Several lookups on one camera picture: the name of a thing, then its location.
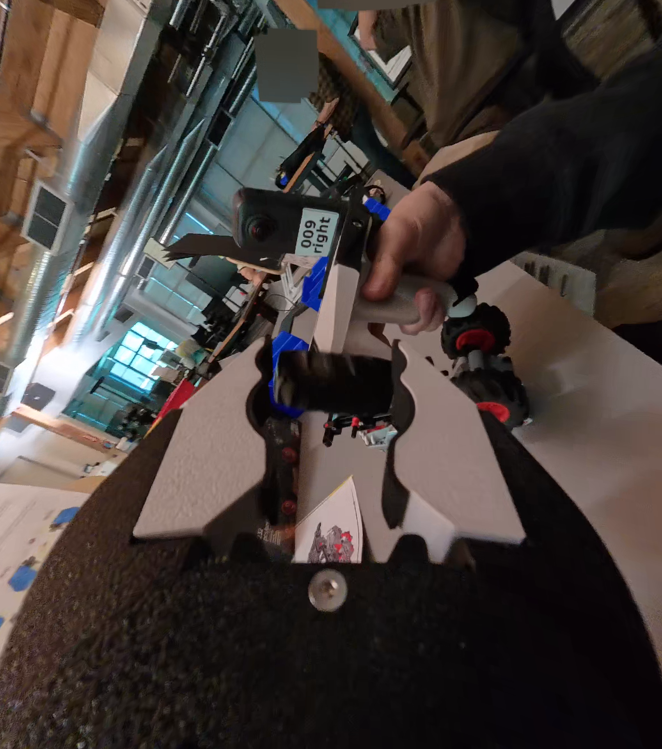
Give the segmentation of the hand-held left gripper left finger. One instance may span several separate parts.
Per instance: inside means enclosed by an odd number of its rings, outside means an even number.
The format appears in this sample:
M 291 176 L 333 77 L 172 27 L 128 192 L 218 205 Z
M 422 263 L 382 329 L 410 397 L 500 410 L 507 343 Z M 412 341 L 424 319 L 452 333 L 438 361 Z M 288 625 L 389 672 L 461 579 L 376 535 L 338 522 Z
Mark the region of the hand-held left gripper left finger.
M 261 486 L 271 376 L 272 340 L 262 337 L 186 401 L 133 537 L 199 536 Z

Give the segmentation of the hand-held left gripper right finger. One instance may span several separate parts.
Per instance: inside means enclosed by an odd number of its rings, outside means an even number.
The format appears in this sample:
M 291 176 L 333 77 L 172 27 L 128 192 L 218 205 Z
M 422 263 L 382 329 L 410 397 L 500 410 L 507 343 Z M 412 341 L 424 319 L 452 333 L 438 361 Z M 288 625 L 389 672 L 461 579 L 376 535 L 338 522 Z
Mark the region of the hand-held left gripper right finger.
M 383 516 L 445 562 L 462 540 L 520 544 L 525 530 L 477 406 L 416 350 L 392 349 L 398 431 L 389 447 Z

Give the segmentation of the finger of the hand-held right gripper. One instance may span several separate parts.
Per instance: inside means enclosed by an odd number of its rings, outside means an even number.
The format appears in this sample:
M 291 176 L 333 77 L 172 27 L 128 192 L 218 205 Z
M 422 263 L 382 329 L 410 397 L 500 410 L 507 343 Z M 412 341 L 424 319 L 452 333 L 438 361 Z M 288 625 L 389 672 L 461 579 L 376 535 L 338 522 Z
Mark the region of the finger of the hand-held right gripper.
M 323 300 L 317 314 L 313 342 L 323 353 L 363 353 L 359 341 L 347 341 L 359 290 L 359 272 L 334 264 L 328 272 Z

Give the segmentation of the black toy wheel red hub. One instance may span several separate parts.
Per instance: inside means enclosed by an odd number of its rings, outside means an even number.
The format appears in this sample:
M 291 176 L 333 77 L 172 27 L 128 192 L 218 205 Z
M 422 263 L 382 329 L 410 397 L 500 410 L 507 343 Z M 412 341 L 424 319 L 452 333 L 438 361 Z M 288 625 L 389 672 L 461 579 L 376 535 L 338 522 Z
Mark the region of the black toy wheel red hub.
M 359 417 L 387 414 L 393 401 L 392 363 L 347 353 L 284 351 L 272 390 L 278 405 L 296 410 Z
M 513 430 L 531 421 L 529 396 L 514 370 L 510 357 L 504 356 L 502 371 L 467 371 L 451 376 L 450 381 L 477 407 L 480 415 L 490 415 Z
M 467 357 L 473 351 L 500 356 L 511 343 L 511 325 L 495 305 L 477 304 L 465 317 L 451 317 L 441 329 L 441 347 L 451 360 Z

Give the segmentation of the grey toy axle block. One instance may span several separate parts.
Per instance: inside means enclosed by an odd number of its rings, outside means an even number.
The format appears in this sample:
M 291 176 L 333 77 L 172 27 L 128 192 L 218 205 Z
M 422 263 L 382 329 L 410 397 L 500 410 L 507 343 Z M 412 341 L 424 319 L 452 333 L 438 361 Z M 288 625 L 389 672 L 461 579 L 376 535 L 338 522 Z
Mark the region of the grey toy axle block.
M 467 371 L 502 371 L 504 357 L 501 354 L 486 353 L 480 349 L 457 352 L 452 362 L 451 375 L 458 376 Z

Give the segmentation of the person's right forearm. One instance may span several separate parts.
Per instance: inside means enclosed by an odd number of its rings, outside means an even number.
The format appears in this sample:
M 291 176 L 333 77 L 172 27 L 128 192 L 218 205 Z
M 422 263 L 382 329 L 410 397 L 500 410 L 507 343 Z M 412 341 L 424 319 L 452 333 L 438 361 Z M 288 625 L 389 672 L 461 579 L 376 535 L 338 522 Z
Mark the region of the person's right forearm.
M 474 276 L 662 213 L 662 38 L 597 89 L 544 103 L 427 178 L 456 204 Z

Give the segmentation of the person's right hand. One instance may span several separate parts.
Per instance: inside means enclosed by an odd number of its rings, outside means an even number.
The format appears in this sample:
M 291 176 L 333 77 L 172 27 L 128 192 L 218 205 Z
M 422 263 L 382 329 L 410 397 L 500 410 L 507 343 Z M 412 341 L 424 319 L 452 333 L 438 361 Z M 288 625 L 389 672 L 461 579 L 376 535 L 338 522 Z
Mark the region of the person's right hand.
M 445 319 L 445 308 L 433 284 L 454 277 L 465 246 L 456 203 L 433 181 L 423 182 L 392 209 L 382 225 L 362 295 L 379 303 L 394 293 L 402 275 L 426 278 L 429 286 L 419 289 L 414 298 L 419 319 L 402 325 L 401 332 L 432 332 Z

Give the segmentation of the red plastic bin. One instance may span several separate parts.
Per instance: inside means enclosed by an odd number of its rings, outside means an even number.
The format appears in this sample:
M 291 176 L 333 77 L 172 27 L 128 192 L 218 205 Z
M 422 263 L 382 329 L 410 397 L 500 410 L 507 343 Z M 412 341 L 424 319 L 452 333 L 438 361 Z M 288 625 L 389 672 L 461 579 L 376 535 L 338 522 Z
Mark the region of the red plastic bin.
M 181 380 L 175 387 L 174 391 L 168 396 L 164 405 L 158 412 L 154 424 L 158 424 L 171 411 L 178 410 L 192 397 L 195 392 L 195 386 L 187 379 Z

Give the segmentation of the grey red toy truck shell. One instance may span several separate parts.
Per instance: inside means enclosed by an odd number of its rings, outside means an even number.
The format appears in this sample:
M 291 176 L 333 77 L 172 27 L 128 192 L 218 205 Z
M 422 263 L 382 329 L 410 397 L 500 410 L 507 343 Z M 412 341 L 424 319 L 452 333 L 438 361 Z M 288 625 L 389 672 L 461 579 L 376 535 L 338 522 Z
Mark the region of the grey red toy truck shell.
M 384 453 L 388 451 L 393 439 L 397 435 L 398 430 L 392 424 L 380 424 L 359 432 L 364 445 Z

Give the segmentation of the black toy box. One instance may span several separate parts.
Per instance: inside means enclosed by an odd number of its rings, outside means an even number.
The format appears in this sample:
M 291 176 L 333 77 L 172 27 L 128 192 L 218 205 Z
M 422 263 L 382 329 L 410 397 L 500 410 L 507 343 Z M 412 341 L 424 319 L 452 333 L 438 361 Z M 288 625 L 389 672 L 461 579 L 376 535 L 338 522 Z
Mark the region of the black toy box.
M 263 426 L 266 474 L 257 536 L 270 557 L 288 562 L 295 555 L 301 432 L 301 423 L 284 415 L 269 417 Z

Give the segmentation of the printed instruction booklet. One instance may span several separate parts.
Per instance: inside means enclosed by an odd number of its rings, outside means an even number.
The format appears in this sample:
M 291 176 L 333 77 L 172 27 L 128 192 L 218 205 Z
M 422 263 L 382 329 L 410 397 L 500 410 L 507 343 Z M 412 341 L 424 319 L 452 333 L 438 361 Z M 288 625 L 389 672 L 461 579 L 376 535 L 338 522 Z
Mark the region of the printed instruction booklet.
M 294 563 L 327 565 L 362 561 L 364 530 L 352 476 L 298 522 L 294 541 Z

